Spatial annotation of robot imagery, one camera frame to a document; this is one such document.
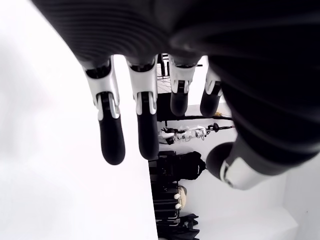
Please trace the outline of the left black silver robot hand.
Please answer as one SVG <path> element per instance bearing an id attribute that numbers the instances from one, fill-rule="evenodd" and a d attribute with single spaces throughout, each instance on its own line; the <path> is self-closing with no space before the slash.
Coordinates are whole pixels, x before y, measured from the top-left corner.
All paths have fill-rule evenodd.
<path id="1" fill-rule="evenodd" d="M 320 3 L 317 0 L 36 0 L 35 7 L 81 64 L 98 110 L 101 151 L 125 158 L 114 55 L 125 57 L 138 144 L 158 154 L 157 59 L 168 55 L 170 108 L 187 110 L 198 61 L 208 57 L 200 111 L 220 95 L 237 131 L 216 146 L 207 168 L 248 190 L 320 152 Z"/>

